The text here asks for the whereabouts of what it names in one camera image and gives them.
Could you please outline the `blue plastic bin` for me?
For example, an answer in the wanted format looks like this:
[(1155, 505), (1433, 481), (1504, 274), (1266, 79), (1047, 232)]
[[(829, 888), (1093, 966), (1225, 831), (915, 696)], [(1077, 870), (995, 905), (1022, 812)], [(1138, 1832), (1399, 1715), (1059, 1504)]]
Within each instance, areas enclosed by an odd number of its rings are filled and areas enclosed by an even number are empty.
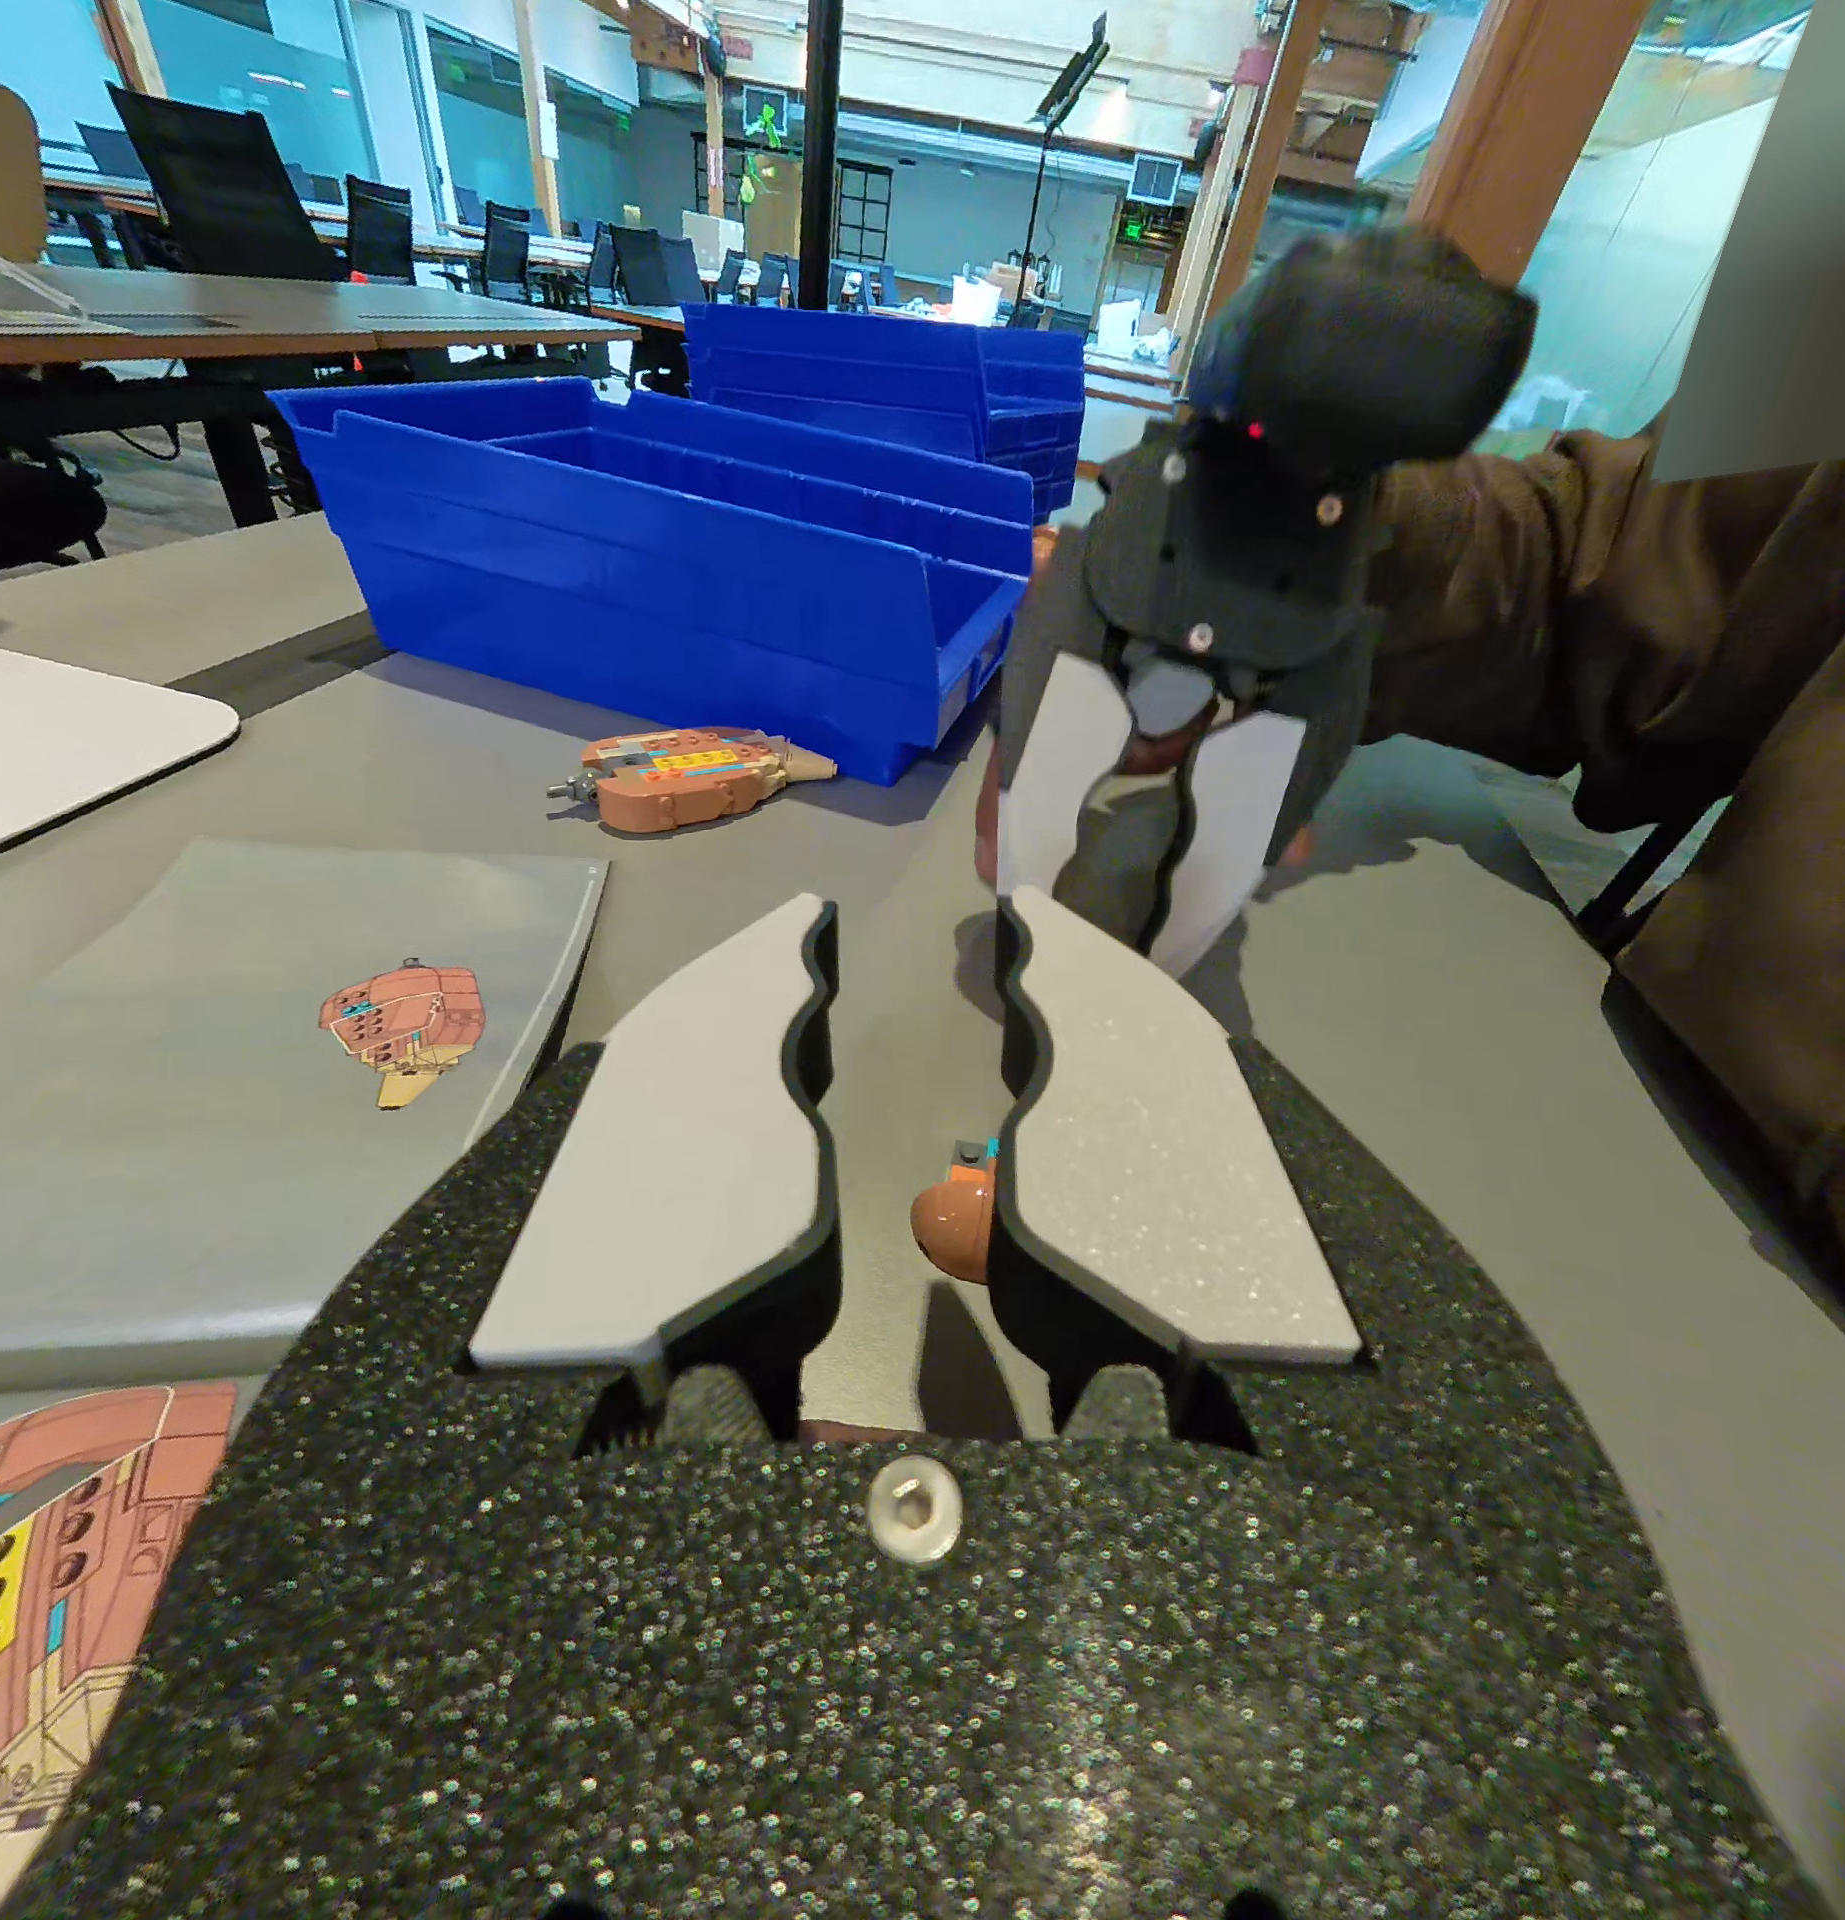
[(378, 635), (669, 728), (733, 723), (893, 785), (999, 669), (1032, 486), (825, 426), (583, 384), (468, 438), (355, 409), (299, 426)]
[(583, 376), (509, 376), (278, 393), (307, 460), (359, 450), (355, 419), (442, 443), (598, 469), (779, 519), (907, 546), (927, 557), (1029, 577), (1032, 482), (1022, 469), (747, 414), (682, 395), (606, 402)]

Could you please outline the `black office chair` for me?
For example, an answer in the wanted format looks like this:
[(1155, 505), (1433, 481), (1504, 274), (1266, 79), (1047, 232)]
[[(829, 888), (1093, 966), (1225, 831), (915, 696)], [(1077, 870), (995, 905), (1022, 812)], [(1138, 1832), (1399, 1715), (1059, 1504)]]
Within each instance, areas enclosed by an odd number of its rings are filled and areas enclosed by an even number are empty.
[(346, 173), (346, 263), (352, 280), (414, 284), (414, 202), (411, 190)]
[(288, 178), (264, 116), (110, 84), (191, 274), (341, 284), (336, 251)]

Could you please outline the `round brown brick assembly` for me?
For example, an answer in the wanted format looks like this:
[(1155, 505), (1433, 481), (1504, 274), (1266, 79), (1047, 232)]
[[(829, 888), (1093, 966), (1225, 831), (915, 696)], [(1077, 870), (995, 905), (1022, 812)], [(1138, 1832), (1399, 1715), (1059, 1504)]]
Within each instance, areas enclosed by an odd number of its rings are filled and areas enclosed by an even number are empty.
[(911, 1205), (918, 1252), (961, 1283), (987, 1283), (999, 1140), (956, 1140), (944, 1174)]

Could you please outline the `stack of blue plastic bins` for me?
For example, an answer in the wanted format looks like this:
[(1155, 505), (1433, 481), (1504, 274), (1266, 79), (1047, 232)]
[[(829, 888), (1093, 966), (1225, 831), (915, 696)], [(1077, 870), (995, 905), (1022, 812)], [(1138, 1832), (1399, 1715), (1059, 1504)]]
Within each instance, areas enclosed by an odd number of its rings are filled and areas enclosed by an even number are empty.
[(700, 402), (1022, 469), (1033, 519), (1072, 505), (1077, 335), (798, 306), (696, 303), (682, 322)]

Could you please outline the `black light stand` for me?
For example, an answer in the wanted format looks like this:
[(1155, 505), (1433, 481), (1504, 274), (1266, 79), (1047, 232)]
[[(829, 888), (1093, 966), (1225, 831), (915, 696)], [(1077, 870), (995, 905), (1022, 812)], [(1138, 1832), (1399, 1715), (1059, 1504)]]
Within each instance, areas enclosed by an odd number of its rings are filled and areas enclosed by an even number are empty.
[(1105, 55), (1110, 55), (1110, 13), (1102, 10), (1097, 13), (1090, 25), (1087, 44), (1077, 46), (1065, 59), (1057, 79), (1051, 84), (1051, 89), (1043, 92), (1043, 100), (1037, 101), (1032, 116), (1037, 123), (1037, 165), (1033, 165), (1033, 181), (1032, 181), (1025, 242), (1019, 250), (1019, 268), (1015, 268), (1015, 286), (1013, 286), (1013, 316), (1009, 316), (1013, 327), (1022, 323), (1019, 313), (1029, 306), (1047, 303), (1047, 272), (1037, 263), (1033, 231), (1037, 231), (1037, 209), (1043, 198), (1043, 181), (1051, 167), (1051, 149), (1054, 149), (1054, 138), (1063, 129), (1063, 123), (1077, 108), (1085, 87), (1097, 77)]

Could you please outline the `black pole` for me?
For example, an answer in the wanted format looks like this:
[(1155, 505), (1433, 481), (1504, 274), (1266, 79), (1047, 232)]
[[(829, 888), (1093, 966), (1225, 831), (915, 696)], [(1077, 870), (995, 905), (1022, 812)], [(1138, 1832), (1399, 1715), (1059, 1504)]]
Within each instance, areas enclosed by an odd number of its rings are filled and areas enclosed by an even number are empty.
[(841, 4), (807, 4), (804, 18), (804, 140), (798, 194), (798, 294), (804, 310), (829, 310), (834, 260), (834, 138), (839, 138)]

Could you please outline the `dark office table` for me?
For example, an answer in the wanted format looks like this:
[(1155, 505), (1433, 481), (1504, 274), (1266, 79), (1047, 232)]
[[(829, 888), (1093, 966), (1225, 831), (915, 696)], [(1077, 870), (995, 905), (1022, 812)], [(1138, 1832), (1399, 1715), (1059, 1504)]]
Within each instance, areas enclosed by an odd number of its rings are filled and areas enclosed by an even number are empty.
[(0, 333), (0, 450), (140, 426), (203, 426), (236, 526), (278, 516), (257, 429), (269, 386), (370, 353), (627, 341), (631, 327), (429, 286), (33, 268), (98, 333), (18, 316)]

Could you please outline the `person's right hand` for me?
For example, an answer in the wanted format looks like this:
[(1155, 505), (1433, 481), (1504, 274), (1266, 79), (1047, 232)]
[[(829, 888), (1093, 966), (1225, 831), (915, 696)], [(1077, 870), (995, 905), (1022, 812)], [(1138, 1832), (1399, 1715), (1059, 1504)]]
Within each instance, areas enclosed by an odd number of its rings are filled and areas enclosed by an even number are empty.
[[(1161, 837), (1173, 831), (1175, 820), (1175, 770), (1198, 746), (1203, 731), (1227, 731), (1241, 726), (1241, 711), (1213, 697), (1200, 708), (1194, 721), (1179, 726), (1175, 731), (1131, 731), (1128, 746), (1118, 760), (1118, 778), (1128, 790), (1118, 790), (1116, 801), (1099, 801), (1099, 837), (1110, 847), (1110, 829), (1140, 829), (1146, 812), (1138, 805), (1143, 795), (1155, 789), (1159, 797), (1159, 829)], [(990, 735), (987, 766), (983, 771), (983, 790), (976, 805), (976, 872), (983, 884), (996, 888), (999, 870), (999, 785), (1003, 785), (1003, 741)], [(1133, 916), (1138, 905), (1153, 904), (1153, 877), (1146, 872), (1077, 872), (1065, 881), (1065, 899), (1072, 905), (1097, 904), (1099, 912), (1118, 905), (1125, 916)]]

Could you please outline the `wooden column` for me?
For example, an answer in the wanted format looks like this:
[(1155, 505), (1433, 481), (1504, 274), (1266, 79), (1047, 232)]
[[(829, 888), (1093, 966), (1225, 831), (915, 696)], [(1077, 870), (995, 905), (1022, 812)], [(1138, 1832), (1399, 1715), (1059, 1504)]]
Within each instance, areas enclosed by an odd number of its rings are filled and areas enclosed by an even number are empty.
[(1648, 4), (1487, 4), (1410, 197), (1410, 221), (1519, 284)]
[(1186, 368), (1203, 323), (1247, 286), (1323, 15), (1328, 4), (1288, 4), (1248, 116), (1241, 105), (1227, 111), (1214, 167), (1198, 190), (1189, 242), (1168, 307), (1179, 370)]

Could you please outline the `person's right forearm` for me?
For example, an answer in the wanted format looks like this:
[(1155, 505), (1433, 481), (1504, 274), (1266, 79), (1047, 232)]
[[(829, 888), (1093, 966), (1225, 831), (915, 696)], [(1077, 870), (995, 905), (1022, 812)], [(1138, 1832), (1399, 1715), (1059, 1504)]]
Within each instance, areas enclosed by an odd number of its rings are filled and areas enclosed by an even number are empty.
[(1664, 482), (1658, 429), (1382, 476), (1361, 745), (1577, 771), (1603, 831), (1738, 785), (1845, 641), (1845, 457)]

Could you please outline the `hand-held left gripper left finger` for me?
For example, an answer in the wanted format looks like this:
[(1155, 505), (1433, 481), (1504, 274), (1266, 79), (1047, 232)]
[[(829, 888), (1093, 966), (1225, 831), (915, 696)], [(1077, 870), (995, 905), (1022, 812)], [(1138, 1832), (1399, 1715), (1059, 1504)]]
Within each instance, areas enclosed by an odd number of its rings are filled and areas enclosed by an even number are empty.
[(795, 893), (603, 1038), (468, 1340), (481, 1374), (614, 1371), (665, 1414), (704, 1367), (769, 1437), (841, 1302), (831, 1083), (839, 905)]

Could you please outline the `brown toy brick ship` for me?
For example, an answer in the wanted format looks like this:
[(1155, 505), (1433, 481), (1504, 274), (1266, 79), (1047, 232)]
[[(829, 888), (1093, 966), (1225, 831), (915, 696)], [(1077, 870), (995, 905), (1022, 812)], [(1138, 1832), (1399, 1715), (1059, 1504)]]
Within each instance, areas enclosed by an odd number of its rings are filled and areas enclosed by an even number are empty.
[(786, 785), (839, 778), (839, 760), (756, 728), (601, 735), (545, 797), (591, 806), (601, 829), (655, 836), (742, 815)]

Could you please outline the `grey instruction booklet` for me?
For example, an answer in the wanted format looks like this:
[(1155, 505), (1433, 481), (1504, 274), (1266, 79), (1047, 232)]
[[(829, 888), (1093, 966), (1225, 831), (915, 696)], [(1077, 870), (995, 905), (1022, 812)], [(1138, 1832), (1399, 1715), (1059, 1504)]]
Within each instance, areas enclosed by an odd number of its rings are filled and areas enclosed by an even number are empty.
[(603, 876), (194, 842), (0, 1012), (0, 1908), (255, 1377), (545, 1059)]

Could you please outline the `person's brown jacket torso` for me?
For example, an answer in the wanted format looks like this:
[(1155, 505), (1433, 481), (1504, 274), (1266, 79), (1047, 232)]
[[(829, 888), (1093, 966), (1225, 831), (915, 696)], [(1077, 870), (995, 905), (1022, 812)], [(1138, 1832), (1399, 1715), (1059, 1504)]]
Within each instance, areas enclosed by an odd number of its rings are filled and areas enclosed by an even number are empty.
[(1618, 968), (1845, 1263), (1845, 703), (1792, 713)]

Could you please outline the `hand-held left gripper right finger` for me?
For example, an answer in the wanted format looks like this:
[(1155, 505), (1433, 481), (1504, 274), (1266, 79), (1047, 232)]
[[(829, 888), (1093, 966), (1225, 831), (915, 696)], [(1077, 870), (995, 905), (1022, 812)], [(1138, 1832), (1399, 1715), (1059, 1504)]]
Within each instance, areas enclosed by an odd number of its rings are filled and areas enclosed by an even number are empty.
[(999, 899), (996, 984), (990, 1304), (1054, 1428), (1133, 1367), (1168, 1433), (1247, 1437), (1225, 1364), (1354, 1364), (1365, 1334), (1227, 1028), (1032, 884)]

